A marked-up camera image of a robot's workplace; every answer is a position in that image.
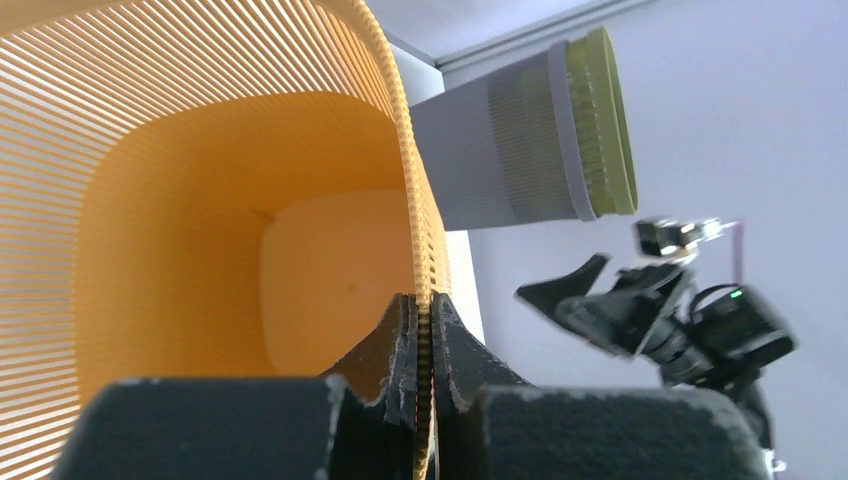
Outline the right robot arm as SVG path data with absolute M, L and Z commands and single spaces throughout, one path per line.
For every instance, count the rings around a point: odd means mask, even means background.
M 787 322 L 752 286 L 717 284 L 694 293 L 683 262 L 618 271 L 612 288 L 591 293 L 609 261 L 595 254 L 575 271 L 520 286 L 516 295 L 552 323 L 610 356 L 643 356 L 666 387 L 719 392 L 745 415 L 761 448 L 774 452 L 774 429 L 758 381 L 797 347 Z

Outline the grey plastic basket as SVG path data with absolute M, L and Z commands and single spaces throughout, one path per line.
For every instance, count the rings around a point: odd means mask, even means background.
M 411 108 L 446 230 L 598 219 L 578 146 L 567 45 Z

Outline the yellow plastic basket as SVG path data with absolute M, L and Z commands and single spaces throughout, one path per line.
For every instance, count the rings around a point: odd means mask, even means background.
M 1 475 L 131 378 L 318 377 L 396 295 L 413 475 L 445 227 L 363 1 L 1 5 Z

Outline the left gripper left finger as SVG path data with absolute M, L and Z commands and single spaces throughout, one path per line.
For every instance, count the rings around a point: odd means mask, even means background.
M 56 479 L 409 479 L 416 306 L 396 295 L 318 377 L 131 378 L 83 410 Z

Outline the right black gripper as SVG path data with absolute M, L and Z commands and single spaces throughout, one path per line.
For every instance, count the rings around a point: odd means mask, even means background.
M 677 264 L 623 269 L 607 292 L 590 292 L 610 257 L 596 253 L 562 277 L 521 285 L 516 296 L 548 318 L 563 300 L 563 327 L 612 355 L 673 361 L 692 349 L 679 304 L 693 274 Z

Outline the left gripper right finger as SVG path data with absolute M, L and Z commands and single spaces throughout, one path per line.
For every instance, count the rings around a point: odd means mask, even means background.
M 767 479 L 742 413 L 708 390 L 537 387 L 432 305 L 442 479 Z

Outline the green plastic basket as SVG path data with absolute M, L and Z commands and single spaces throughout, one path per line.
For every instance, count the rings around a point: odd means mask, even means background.
M 633 215 L 639 196 L 615 53 L 598 27 L 565 49 L 583 182 L 593 213 Z

